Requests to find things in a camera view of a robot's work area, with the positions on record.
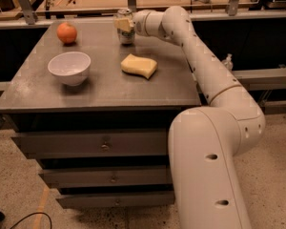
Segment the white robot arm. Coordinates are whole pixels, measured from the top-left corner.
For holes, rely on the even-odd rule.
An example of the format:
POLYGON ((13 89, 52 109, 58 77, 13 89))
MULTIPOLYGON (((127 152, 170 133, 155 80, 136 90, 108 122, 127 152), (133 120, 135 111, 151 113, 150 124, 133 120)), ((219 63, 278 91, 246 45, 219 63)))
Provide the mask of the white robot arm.
POLYGON ((175 44, 184 52, 208 105, 177 115, 168 135, 181 229, 252 229, 233 157, 253 148, 265 116, 247 90, 204 44, 179 6, 116 16, 121 31, 175 44))

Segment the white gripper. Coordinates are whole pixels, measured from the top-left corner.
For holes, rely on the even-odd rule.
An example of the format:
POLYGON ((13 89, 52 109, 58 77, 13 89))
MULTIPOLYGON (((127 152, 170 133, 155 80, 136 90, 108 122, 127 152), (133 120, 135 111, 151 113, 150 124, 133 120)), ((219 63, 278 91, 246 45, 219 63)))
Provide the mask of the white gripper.
POLYGON ((133 21, 128 17, 119 17, 113 20, 114 26, 122 31, 134 30, 141 36, 154 36, 160 38, 164 34, 162 28, 163 13, 155 10, 141 10, 133 16, 133 21))

